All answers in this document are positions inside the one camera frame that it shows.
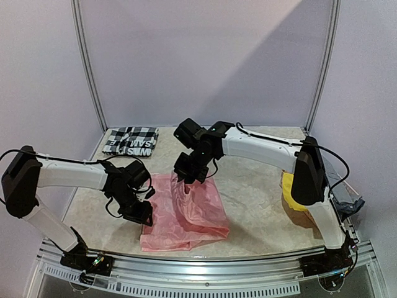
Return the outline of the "pink garment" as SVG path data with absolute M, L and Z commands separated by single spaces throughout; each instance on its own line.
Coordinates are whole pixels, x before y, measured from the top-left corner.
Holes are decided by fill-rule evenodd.
M 153 225 L 142 229 L 141 251 L 190 251 L 227 239 L 229 220 L 212 178 L 184 184 L 175 173 L 155 174 L 153 186 Z

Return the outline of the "black white checkered shirt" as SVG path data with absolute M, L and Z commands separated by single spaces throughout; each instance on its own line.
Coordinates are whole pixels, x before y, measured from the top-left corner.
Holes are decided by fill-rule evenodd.
M 102 153 L 112 156 L 150 157 L 159 137 L 157 127 L 112 129 Z

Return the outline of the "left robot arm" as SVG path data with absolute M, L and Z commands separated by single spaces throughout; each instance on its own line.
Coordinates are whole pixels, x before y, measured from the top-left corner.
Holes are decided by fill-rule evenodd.
M 117 217 L 152 226 L 155 194 L 144 163 L 135 158 L 117 167 L 110 158 L 96 161 L 70 160 L 37 153 L 31 146 L 11 149 L 15 156 L 1 177 L 4 204 L 9 215 L 22 219 L 51 240 L 78 269 L 87 269 L 92 256 L 78 232 L 65 225 L 38 197 L 45 187 L 71 187 L 100 191 L 118 204 Z

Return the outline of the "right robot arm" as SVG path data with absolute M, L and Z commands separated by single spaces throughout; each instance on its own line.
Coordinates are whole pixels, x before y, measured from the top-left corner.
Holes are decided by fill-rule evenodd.
M 308 209 L 329 249 L 321 256 L 321 266 L 333 271 L 344 262 L 341 248 L 347 239 L 346 230 L 332 201 L 333 185 L 321 155 L 325 148 L 315 138 L 273 137 L 246 130 L 239 122 L 218 121 L 206 129 L 191 118 L 180 123 L 173 135 L 191 150 L 181 153 L 174 164 L 174 172 L 186 184 L 203 183 L 209 162 L 224 156 L 247 158 L 293 174 L 292 198 Z

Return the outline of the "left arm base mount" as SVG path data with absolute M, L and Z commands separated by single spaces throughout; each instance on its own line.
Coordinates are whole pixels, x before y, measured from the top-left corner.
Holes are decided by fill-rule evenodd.
M 88 255 L 88 247 L 85 241 L 78 235 L 78 243 L 70 251 L 63 252 L 60 265 L 84 271 L 86 274 L 98 274 L 110 276 L 115 258 L 103 253 L 97 256 Z

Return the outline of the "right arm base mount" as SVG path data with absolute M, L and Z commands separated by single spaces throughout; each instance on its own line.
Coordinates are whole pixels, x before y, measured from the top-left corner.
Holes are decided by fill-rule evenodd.
M 347 242 L 340 249 L 327 249 L 317 255 L 301 257 L 300 270 L 304 277 L 322 274 L 349 274 L 357 264 L 358 244 Z

